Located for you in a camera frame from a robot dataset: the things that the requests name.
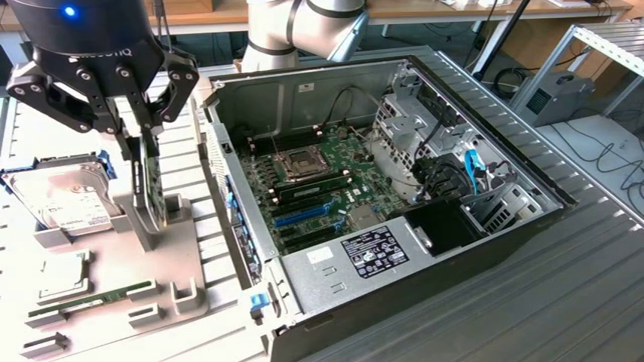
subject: pcie slot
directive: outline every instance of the pcie slot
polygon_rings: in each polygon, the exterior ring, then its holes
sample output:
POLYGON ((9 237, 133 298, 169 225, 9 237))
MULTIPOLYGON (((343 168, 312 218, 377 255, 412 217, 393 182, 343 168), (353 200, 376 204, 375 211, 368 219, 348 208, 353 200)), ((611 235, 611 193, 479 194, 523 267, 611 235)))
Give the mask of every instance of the pcie slot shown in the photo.
POLYGON ((275 219, 273 225, 276 228, 280 228, 281 226, 288 226, 304 220, 313 219, 317 216, 328 215, 329 211, 331 211, 331 203, 324 204, 323 206, 319 206, 319 207, 313 207, 312 209, 304 210, 292 216, 275 219))

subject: hard drive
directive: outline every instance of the hard drive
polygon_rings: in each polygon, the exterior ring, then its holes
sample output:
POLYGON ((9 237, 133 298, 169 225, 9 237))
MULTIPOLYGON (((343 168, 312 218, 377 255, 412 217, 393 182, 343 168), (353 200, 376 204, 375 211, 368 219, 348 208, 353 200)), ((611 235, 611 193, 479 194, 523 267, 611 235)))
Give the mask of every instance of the hard drive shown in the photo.
POLYGON ((41 229, 61 228, 69 236, 109 230, 123 214, 109 200, 115 178, 107 153, 33 160, 0 171, 1 184, 33 214, 41 229))

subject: regulatory label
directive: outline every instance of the regulatory label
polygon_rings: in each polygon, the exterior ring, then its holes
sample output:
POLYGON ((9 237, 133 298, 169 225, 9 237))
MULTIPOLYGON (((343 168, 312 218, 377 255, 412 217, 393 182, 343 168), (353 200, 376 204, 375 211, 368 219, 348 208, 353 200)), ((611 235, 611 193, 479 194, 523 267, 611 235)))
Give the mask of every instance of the regulatory label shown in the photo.
POLYGON ((321 249, 311 251, 305 255, 309 258, 311 264, 317 264, 319 262, 323 262, 324 260, 328 260, 333 257, 333 253, 331 252, 329 247, 324 247, 321 249))
POLYGON ((109 223, 108 211, 95 192, 65 192, 48 203, 47 211, 67 231, 109 223))
POLYGON ((364 279, 409 261, 387 226, 343 241, 343 247, 364 279))
POLYGON ((315 83, 300 84, 299 91, 300 93, 315 91, 315 83))

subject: hard drive label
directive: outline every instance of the hard drive label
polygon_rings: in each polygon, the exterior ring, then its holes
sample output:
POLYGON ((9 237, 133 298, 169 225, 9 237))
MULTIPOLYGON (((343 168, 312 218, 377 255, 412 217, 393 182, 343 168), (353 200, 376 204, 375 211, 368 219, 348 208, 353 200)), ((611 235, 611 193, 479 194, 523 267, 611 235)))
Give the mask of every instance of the hard drive label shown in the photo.
POLYGON ((387 226, 343 241, 343 247, 364 279, 409 261, 387 226))
POLYGON ((57 226, 72 231, 109 222, 109 214, 103 201, 95 192, 65 192, 47 204, 52 219, 57 226))

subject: circuit board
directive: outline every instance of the circuit board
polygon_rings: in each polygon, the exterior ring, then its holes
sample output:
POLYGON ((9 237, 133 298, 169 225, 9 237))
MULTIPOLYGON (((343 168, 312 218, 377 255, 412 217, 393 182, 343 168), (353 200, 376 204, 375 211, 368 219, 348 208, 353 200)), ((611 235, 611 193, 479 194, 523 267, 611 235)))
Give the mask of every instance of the circuit board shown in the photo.
POLYGON ((248 183, 283 255, 383 222, 387 215, 405 205, 391 186, 392 180, 369 155, 357 136, 347 128, 336 126, 327 129, 321 142, 313 146, 280 151, 279 154, 241 155, 248 183), (319 187, 301 187, 305 191, 289 194, 289 197, 299 197, 297 202, 280 205, 275 186, 296 186, 307 177, 312 181, 311 173, 315 171, 337 174, 335 181, 325 181, 325 185, 336 183, 329 192, 320 191, 319 187), (317 194, 308 197, 308 191, 317 194))

